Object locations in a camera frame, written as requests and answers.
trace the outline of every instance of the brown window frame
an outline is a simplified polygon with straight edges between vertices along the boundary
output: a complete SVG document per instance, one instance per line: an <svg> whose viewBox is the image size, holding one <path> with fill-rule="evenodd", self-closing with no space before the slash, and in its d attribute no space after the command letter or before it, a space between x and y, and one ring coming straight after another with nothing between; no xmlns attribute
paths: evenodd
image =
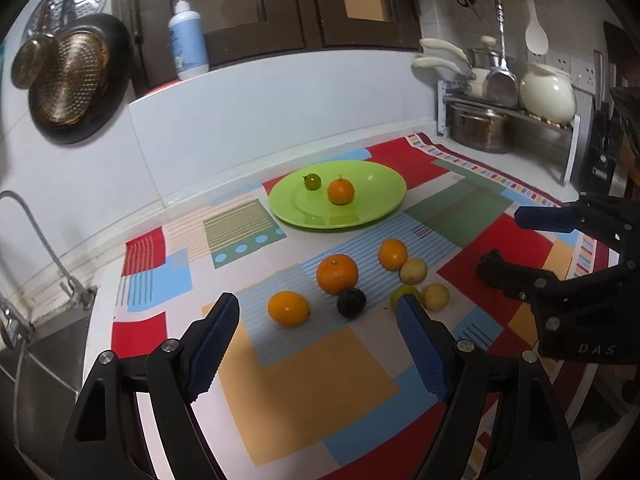
<svg viewBox="0 0 640 480"><path fill-rule="evenodd" d="M262 0L262 4L267 21L205 34L212 68L327 48L419 50L417 0L388 0L388 22L348 18L344 0ZM168 41L172 7L172 0L114 0L114 13L134 38L132 80L138 96L176 79Z"/></svg>

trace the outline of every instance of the bottle label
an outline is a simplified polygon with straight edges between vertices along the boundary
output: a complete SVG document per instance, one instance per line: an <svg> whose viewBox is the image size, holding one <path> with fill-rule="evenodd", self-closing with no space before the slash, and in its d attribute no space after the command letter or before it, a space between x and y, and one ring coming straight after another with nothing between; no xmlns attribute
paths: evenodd
<svg viewBox="0 0 640 480"><path fill-rule="evenodd" d="M169 40L178 73L197 66L209 65L200 20L175 23L169 28Z"/></svg>

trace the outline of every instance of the electrical outlet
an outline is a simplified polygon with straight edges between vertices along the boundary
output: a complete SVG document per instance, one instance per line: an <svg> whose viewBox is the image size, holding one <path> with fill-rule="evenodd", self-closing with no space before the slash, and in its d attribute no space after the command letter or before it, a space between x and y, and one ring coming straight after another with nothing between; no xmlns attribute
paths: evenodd
<svg viewBox="0 0 640 480"><path fill-rule="evenodd" d="M560 70L571 73L571 56L550 50L546 53L546 64L551 65Z"/></svg>
<svg viewBox="0 0 640 480"><path fill-rule="evenodd" d="M592 95L596 94L596 66L593 61L571 58L572 85Z"/></svg>
<svg viewBox="0 0 640 480"><path fill-rule="evenodd" d="M529 63L535 63L536 65L544 65L546 64L546 57L534 54L532 51L527 49L527 61Z"/></svg>

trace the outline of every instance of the scissors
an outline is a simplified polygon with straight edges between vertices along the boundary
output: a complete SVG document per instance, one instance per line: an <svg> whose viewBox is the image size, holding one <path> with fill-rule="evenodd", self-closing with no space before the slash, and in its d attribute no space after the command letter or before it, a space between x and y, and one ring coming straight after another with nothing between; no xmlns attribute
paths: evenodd
<svg viewBox="0 0 640 480"><path fill-rule="evenodd" d="M476 15L476 18L478 18L478 21L479 22L482 21L480 14L478 14L478 11L476 10L476 0L456 0L456 1L458 2L459 6L465 7L465 9L471 9Z"/></svg>

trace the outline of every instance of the faucet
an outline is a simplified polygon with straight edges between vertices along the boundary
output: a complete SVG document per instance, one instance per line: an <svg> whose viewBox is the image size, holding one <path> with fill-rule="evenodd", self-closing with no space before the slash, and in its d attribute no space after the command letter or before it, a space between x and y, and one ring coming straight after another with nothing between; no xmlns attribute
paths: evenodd
<svg viewBox="0 0 640 480"><path fill-rule="evenodd" d="M90 310L94 306L97 287L95 285L85 287L80 282L80 280L78 280L75 276L72 276L69 271L66 270L65 266L56 256L56 253L53 252L53 249L49 245L49 242L47 242L47 239L44 237L40 226L31 213L31 209L29 209L29 206L27 206L27 203L20 195L18 195L14 191L4 190L0 192L0 200L2 200L4 197L13 198L20 205L20 207L27 215L27 218L29 219L29 222L31 223L34 231L36 231L38 238L44 245L44 248L47 250L47 253L49 253L49 256L51 256L53 262L58 266L60 273L62 273L62 275L66 278L66 283L68 286L66 286L64 283L60 283L60 287L69 297L69 307ZM21 335L26 341L29 341L33 336L33 325L27 322L27 320L24 319L22 314L20 314L20 312L11 303L11 301L5 298L2 294L0 294L0 318L1 317L4 317L6 326L0 319L0 333L2 335L4 344L9 348L15 348L18 335Z"/></svg>

